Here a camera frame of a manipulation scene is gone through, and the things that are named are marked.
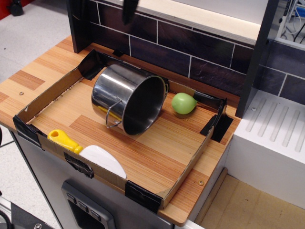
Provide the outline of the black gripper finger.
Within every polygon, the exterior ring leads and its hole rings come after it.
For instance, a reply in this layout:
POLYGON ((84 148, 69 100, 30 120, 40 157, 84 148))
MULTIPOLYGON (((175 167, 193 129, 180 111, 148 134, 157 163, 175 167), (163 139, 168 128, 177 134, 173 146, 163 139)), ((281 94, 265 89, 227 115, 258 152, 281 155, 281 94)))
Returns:
POLYGON ((122 21, 124 25, 129 24, 136 12, 139 0, 124 0, 122 8, 122 21))

